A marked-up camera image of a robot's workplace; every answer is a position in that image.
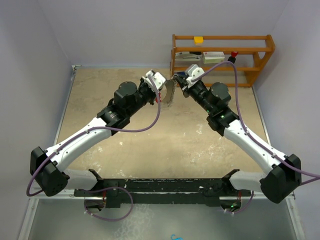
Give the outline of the red grey key holder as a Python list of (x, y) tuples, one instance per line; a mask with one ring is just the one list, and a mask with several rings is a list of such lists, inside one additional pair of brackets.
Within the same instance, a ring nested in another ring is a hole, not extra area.
[(173, 79), (169, 79), (165, 82), (162, 89), (159, 91), (161, 107), (167, 108), (172, 105), (176, 91), (176, 85), (177, 83)]

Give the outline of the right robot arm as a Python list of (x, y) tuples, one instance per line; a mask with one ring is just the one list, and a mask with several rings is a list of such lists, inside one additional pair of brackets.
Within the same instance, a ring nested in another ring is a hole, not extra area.
[(188, 86), (188, 81), (178, 74), (173, 80), (186, 98), (191, 97), (207, 112), (210, 128), (240, 147), (262, 169), (262, 172), (234, 170), (222, 183), (226, 195), (233, 196), (239, 190), (261, 192), (278, 204), (301, 184), (301, 173), (294, 171), (301, 169), (301, 160), (295, 154), (287, 156), (276, 150), (241, 122), (240, 116), (228, 106), (231, 95), (224, 83), (216, 82), (206, 88), (198, 80)]

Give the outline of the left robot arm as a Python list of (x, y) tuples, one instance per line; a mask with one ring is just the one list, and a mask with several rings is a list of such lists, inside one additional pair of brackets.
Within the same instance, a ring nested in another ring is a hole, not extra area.
[(36, 147), (30, 154), (31, 181), (37, 182), (46, 196), (61, 192), (71, 181), (66, 169), (80, 155), (97, 143), (125, 128), (130, 118), (144, 107), (160, 103), (160, 91), (166, 78), (150, 71), (140, 79), (140, 84), (126, 81), (119, 85), (113, 98), (85, 127), (61, 143), (46, 150)]

